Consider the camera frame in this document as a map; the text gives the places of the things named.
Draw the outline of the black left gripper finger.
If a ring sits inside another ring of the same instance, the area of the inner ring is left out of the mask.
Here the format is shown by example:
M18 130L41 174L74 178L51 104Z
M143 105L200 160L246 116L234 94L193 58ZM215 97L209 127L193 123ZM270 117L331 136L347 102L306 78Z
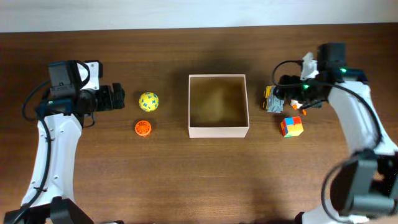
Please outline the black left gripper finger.
M125 96L125 91L120 83L113 83L114 96Z
M115 96L113 100L114 109L123 109L125 107L124 97Z

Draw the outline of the yellow grey toy truck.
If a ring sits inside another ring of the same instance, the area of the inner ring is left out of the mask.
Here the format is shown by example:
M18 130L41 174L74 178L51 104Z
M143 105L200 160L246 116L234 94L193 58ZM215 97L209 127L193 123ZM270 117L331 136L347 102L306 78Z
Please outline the yellow grey toy truck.
M278 99L274 94L275 86L267 86L264 91L265 101L263 108L270 113L281 113L284 109L284 100Z

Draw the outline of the yellow ball with blue letters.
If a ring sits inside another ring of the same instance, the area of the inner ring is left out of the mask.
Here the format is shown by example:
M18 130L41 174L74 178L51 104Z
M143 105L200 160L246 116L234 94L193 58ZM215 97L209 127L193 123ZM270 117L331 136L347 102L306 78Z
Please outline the yellow ball with blue letters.
M159 97L153 92L145 92L139 98L139 106L146 112L154 111L159 106Z

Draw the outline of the colourful two-by-two puzzle cube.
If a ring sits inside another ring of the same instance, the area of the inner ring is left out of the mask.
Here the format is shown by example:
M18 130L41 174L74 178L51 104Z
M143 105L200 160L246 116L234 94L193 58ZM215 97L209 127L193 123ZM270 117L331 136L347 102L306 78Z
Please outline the colourful two-by-two puzzle cube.
M299 136L303 133L302 120L299 116L284 118L280 127L285 138Z

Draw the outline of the pink white toy duck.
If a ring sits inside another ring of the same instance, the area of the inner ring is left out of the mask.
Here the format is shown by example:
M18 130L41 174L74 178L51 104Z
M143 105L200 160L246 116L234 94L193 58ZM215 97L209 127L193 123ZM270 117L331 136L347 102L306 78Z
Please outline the pink white toy duck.
M294 110L297 110L300 114L306 115L307 112L305 111L305 109L301 109L301 107L303 106L303 104L299 103L297 100L291 100L290 101L290 105Z

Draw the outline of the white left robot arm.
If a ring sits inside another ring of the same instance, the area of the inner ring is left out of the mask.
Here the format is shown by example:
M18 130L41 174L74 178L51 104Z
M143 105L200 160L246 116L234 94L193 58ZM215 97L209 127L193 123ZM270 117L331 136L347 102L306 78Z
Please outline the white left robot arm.
M47 66L49 80L34 108L39 142L29 188L18 210L6 212L5 223L92 223L75 203L73 175L75 154L86 117L125 107L120 83L100 85L99 60L63 60Z

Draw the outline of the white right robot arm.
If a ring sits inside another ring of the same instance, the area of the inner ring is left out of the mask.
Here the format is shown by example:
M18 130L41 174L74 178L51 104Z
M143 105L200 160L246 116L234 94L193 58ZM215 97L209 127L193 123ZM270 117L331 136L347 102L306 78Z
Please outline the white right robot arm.
M365 73L346 64L343 43L325 43L297 61L301 74L273 80L263 107L282 111L285 101L298 109L334 109L349 158L334 166L322 183L321 204L300 212L296 223L366 223L397 214L397 145L384 130Z

